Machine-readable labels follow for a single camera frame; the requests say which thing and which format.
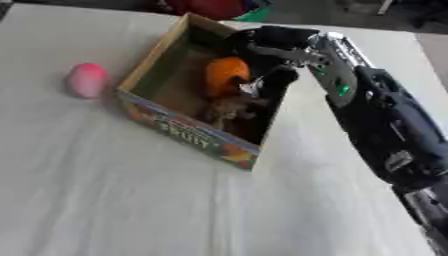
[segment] white table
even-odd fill
[[[2,255],[432,255],[309,74],[252,173],[63,91],[81,62],[117,82],[175,20],[16,4],[0,23]],[[448,97],[413,34],[322,29],[352,37],[448,131]]]

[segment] robotic arm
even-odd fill
[[[448,143],[437,125],[347,37],[264,26],[237,32],[227,43],[260,73],[278,65],[307,66],[360,156],[395,189],[412,192],[448,179]]]

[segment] green light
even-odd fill
[[[344,94],[350,90],[350,86],[346,85],[340,77],[334,80],[333,85],[336,87],[339,96],[344,96]]]
[[[339,86],[336,86],[336,89],[339,92],[339,96],[344,96],[344,94],[350,90],[350,86],[348,86],[348,85],[339,85]]]
[[[314,73],[316,73],[319,76],[325,76],[327,73],[323,70],[323,68],[313,67]]]

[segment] toy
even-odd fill
[[[237,57],[213,60],[206,68],[207,96],[211,98],[237,95],[235,85],[247,83],[250,79],[249,67]]]
[[[250,104],[257,106],[267,106],[268,100],[251,98],[244,96],[227,97],[214,100],[205,113],[206,122],[219,130],[229,132],[229,125],[226,121],[231,121],[237,117],[252,119],[255,113],[250,113],[247,108]]]
[[[83,63],[72,68],[67,76],[70,91],[76,96],[98,98],[106,87],[106,72],[98,64]]]

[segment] cardboard box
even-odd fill
[[[203,92],[205,67],[225,47],[222,39],[233,32],[215,21],[186,14],[122,82],[118,95],[132,119],[251,169],[262,141],[248,142],[196,118],[208,104]]]

